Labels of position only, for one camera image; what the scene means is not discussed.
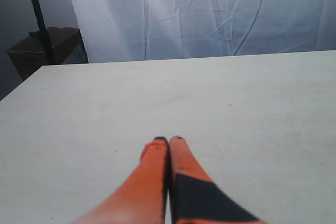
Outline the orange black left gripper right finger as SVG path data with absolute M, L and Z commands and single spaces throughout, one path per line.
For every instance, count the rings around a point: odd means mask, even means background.
M 203 170 L 180 136 L 169 143 L 173 223 L 265 223 L 229 198 Z

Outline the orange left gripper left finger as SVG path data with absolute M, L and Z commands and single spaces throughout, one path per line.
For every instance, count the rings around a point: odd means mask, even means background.
M 168 142 L 156 137 L 144 147 L 126 181 L 74 223 L 164 223 L 168 167 Z

